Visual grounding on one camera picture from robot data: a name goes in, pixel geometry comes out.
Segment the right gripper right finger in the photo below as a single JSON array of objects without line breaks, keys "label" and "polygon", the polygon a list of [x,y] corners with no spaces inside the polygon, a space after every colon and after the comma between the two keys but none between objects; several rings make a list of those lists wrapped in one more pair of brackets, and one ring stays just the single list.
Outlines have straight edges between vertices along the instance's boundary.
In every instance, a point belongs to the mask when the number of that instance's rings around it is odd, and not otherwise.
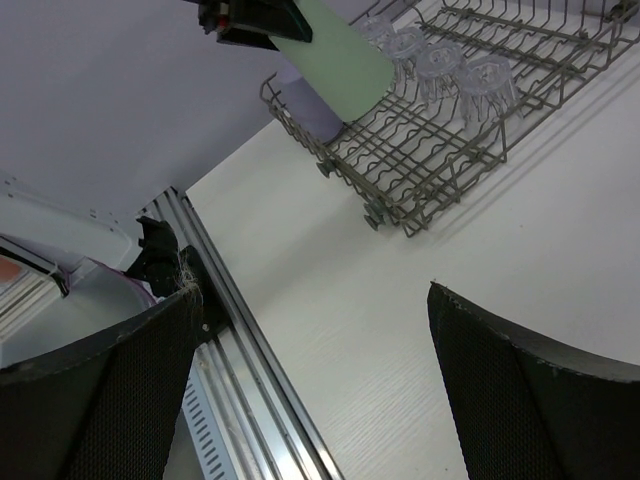
[{"label": "right gripper right finger", "polygon": [[433,283],[429,327],[471,479],[636,479],[639,368]]}]

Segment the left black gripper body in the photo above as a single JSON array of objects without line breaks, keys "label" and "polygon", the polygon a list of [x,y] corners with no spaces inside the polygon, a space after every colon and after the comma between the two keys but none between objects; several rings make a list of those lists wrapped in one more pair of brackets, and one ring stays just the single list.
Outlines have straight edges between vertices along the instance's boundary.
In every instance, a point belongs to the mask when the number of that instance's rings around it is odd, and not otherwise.
[{"label": "left black gripper body", "polygon": [[197,6],[198,25],[205,35],[214,34],[221,44],[239,45],[237,35],[232,32],[232,17],[238,10],[236,0],[186,0]]}]

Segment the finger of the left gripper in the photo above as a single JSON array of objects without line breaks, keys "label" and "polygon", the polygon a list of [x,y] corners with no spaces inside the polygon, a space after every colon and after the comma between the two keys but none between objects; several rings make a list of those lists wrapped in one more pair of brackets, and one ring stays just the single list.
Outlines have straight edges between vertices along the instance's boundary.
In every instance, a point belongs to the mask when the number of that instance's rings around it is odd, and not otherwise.
[{"label": "finger of the left gripper", "polygon": [[277,50],[272,37],[311,43],[313,29],[295,1],[230,1],[219,42]]}]

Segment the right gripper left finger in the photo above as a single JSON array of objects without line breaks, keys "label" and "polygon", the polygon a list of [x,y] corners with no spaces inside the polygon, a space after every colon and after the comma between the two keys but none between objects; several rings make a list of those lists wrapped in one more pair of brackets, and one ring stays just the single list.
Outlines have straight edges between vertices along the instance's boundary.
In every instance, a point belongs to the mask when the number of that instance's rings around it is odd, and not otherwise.
[{"label": "right gripper left finger", "polygon": [[160,479],[200,296],[180,291],[88,337],[1,371],[4,479]]}]

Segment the green plastic cup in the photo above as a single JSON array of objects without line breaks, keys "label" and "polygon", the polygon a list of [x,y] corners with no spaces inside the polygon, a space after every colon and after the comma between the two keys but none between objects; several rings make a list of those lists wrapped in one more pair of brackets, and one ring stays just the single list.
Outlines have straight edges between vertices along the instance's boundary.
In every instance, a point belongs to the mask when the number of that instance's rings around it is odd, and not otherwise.
[{"label": "green plastic cup", "polygon": [[311,27],[312,41],[271,41],[342,121],[361,118],[392,86],[393,62],[324,2],[294,5]]}]

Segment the purple plastic cup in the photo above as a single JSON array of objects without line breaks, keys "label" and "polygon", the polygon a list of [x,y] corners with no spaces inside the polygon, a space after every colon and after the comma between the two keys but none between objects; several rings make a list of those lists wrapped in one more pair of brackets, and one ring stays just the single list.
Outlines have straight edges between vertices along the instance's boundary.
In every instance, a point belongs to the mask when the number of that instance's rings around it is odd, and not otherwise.
[{"label": "purple plastic cup", "polygon": [[304,130],[323,144],[339,135],[343,121],[284,56],[280,58],[276,83],[281,89],[281,102]]}]

